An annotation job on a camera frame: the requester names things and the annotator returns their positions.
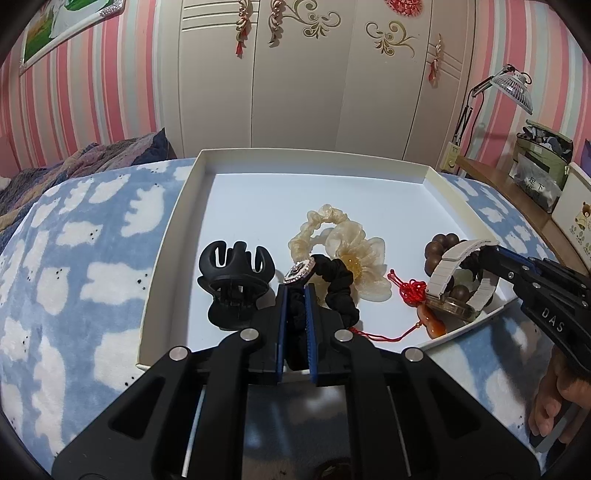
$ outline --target wooden shelf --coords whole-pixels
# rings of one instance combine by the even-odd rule
[[[457,165],[473,179],[490,185],[509,200],[542,237],[560,263],[584,275],[589,275],[579,254],[554,223],[551,215],[528,197],[509,175],[489,165],[461,156],[457,158]]]

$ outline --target human hand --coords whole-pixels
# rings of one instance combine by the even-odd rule
[[[591,410],[591,384],[571,372],[566,357],[556,347],[548,364],[548,371],[538,388],[531,409],[528,424],[534,435],[546,437],[554,428],[554,419],[562,408],[564,400],[581,407],[581,411],[558,438],[569,444],[577,434]]]

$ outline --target lamp head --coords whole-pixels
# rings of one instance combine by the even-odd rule
[[[526,85],[531,84],[531,77],[526,73],[516,70],[496,75],[491,80],[491,85],[507,95],[528,114],[533,113],[531,94]]]

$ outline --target white watch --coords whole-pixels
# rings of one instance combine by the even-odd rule
[[[495,293],[496,286],[499,283],[497,275],[485,270],[480,286],[466,303],[450,297],[443,299],[442,295],[453,273],[459,268],[462,261],[481,247],[494,247],[498,244],[499,242],[496,240],[467,240],[445,252],[427,284],[426,305],[459,316],[465,321],[473,321],[475,314],[484,308]]]

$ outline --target black hair claw clip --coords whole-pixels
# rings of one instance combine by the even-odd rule
[[[236,242],[226,251],[226,242],[218,240],[201,253],[199,270],[197,283],[213,297],[209,321],[223,330],[240,330],[249,326],[256,300],[268,292],[275,264],[266,248],[257,247],[253,269],[246,243]]]

